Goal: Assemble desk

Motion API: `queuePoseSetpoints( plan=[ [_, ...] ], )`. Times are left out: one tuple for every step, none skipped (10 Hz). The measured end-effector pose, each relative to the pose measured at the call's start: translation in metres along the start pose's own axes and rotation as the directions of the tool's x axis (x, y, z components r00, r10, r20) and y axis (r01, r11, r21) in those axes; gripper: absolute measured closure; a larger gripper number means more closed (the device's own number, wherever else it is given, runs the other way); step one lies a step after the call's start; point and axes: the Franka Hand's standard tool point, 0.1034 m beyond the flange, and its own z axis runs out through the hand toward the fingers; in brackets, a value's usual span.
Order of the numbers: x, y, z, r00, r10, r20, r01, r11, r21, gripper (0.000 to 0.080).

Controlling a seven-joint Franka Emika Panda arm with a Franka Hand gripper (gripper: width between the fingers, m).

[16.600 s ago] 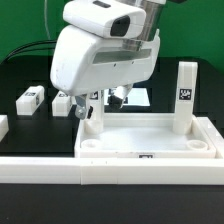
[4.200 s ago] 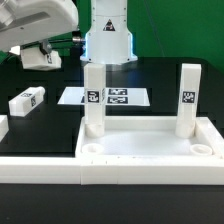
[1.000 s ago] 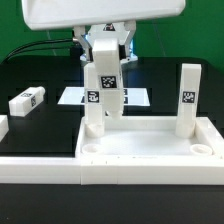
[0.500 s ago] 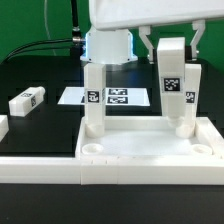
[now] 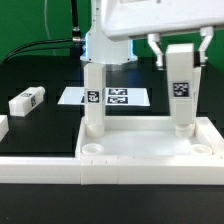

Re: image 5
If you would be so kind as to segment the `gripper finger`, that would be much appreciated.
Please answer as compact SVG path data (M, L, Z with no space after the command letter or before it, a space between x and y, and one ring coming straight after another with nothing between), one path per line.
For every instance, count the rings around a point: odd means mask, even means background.
M209 27L201 28L200 36L202 38L202 42L198 48L198 51L195 53L195 65L199 67L203 67L206 65L206 62L207 62L206 51L214 36L213 27L209 26Z
M148 45L156 55L156 66L159 70L164 69L164 54L159 46L160 34L154 33L148 35Z

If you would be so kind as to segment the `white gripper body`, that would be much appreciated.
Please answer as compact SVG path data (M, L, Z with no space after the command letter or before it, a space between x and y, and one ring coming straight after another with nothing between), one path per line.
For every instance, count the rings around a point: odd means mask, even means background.
M102 0L101 26L113 41L224 26L224 0Z

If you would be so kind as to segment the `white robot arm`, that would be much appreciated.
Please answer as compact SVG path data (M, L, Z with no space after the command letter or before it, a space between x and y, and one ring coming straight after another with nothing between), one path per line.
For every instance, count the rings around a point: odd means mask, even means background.
M213 32L224 29L224 0L91 0L91 14L81 59L109 65L135 61L132 41L146 38L162 67L160 38L196 32L203 37L199 63L205 64Z

